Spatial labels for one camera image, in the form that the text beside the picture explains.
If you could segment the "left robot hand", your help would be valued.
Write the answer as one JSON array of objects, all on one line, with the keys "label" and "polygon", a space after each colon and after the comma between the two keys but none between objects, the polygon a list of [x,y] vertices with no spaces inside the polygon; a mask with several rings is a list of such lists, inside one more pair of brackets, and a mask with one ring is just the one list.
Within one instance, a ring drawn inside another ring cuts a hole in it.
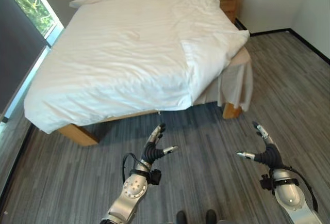
[{"label": "left robot hand", "polygon": [[141,159],[152,165],[155,160],[158,160],[164,157],[167,154],[173,153],[179,149],[179,146],[170,146],[164,149],[158,149],[157,144],[160,139],[163,137],[163,132],[166,130],[166,125],[164,123],[159,124],[156,128],[151,132],[147,142],[144,146]]}]

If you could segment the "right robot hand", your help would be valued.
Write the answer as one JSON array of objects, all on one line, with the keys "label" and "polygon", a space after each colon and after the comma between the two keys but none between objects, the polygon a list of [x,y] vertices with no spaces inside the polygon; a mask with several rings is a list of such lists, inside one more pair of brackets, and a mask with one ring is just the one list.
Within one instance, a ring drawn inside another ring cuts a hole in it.
[{"label": "right robot hand", "polygon": [[257,130],[256,131],[257,135],[263,139],[266,146],[265,151],[258,154],[242,151],[242,152],[237,152],[236,154],[239,157],[243,157],[264,164],[268,166],[270,169],[281,167],[283,165],[282,157],[277,145],[272,140],[271,136],[268,134],[266,129],[256,121],[252,121],[252,125]]}]

